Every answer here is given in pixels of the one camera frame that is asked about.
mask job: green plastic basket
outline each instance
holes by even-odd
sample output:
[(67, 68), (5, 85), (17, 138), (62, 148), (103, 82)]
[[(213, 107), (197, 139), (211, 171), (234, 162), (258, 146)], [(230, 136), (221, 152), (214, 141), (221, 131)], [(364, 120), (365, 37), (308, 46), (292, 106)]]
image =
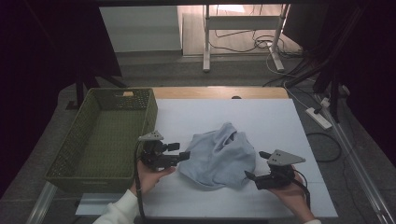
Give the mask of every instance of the green plastic basket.
[(152, 89), (90, 89), (46, 180), (66, 192), (124, 192), (137, 138), (154, 131), (157, 112)]

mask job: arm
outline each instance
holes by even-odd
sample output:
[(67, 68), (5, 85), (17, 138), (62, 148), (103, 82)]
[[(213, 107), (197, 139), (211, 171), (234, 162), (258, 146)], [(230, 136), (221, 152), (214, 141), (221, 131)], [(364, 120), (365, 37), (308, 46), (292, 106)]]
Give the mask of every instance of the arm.
[[(295, 179), (303, 182), (299, 174), (297, 174), (297, 172), (294, 173)], [(279, 200), (285, 204), (295, 216), (297, 216), (301, 223), (320, 224), (320, 221), (315, 219), (311, 210), (309, 210), (303, 190), (297, 185), (291, 183), (283, 188), (268, 190), (274, 193)]]
[[(160, 178), (170, 175), (175, 171), (175, 167), (170, 167), (161, 171), (152, 171), (143, 162), (137, 164), (142, 193), (145, 194), (155, 187)], [(132, 184), (125, 194), (116, 202), (110, 203), (105, 212), (93, 222), (94, 224), (105, 223), (134, 223), (134, 218), (138, 213), (136, 185)]]

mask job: white stand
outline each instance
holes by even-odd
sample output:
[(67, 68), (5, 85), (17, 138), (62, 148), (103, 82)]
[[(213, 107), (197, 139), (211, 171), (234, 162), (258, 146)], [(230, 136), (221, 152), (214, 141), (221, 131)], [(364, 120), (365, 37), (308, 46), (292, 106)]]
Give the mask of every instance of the white stand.
[(211, 30), (276, 30), (272, 44), (268, 44), (271, 56), (276, 65), (277, 72), (284, 72), (282, 62), (276, 52), (277, 42), (282, 32), (283, 22), (289, 4), (282, 9), (280, 16), (215, 16), (210, 17), (209, 5), (206, 5), (205, 15), (205, 48), (204, 48), (204, 72), (210, 71), (210, 46), (209, 32)]

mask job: gray carpet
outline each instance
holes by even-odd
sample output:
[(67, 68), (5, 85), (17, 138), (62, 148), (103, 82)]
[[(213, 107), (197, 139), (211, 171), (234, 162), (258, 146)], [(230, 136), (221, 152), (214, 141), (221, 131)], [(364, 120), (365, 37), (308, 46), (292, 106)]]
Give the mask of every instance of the gray carpet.
[[(278, 77), (268, 71), (265, 56), (243, 58), (214, 58), (210, 73), (202, 72), (199, 58), (180, 58), (177, 55), (144, 55), (144, 61), (137, 63), (138, 56), (119, 55), (123, 77), (117, 77), (129, 86), (261, 86), (271, 78)], [(284, 60), (290, 70), (298, 59)], [(114, 87), (98, 78), (102, 87)], [(299, 85), (310, 91), (312, 82)], [(308, 106), (316, 103), (307, 94), (292, 89), (292, 92)], [(45, 181), (43, 176), (55, 157), (70, 124), (76, 115), (75, 110), (65, 110), (69, 101), (75, 101), (75, 87), (70, 86), (59, 94), (59, 103), (51, 122), (42, 134), (29, 160), (22, 167), (6, 194), (0, 200), (0, 222), (2, 224), (25, 223)], [(353, 139), (354, 150), (361, 157), (371, 178), (380, 189), (385, 201), (396, 214), (396, 170), (381, 149), (361, 125), (356, 121), (340, 99), (339, 114), (341, 124)], [(323, 130), (305, 112), (304, 107), (295, 101), (300, 120), (307, 133)], [(337, 146), (326, 137), (313, 135), (308, 140), (317, 160), (327, 160), (336, 155)], [(345, 155), (338, 161), (320, 163), (319, 168), (327, 184), (339, 218), (323, 218), (322, 223), (379, 223), (378, 218), (365, 196), (361, 185), (351, 170)], [(57, 191), (43, 223), (92, 223), (95, 217), (75, 217), (79, 194), (66, 194)], [(270, 220), (270, 223), (298, 223), (294, 218)]]

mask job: light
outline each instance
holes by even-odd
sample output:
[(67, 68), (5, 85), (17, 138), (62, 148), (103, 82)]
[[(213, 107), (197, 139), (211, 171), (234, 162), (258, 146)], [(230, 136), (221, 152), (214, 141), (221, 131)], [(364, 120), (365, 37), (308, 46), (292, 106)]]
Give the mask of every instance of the light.
[(242, 5), (219, 5), (219, 10), (233, 11), (233, 12), (245, 12)]

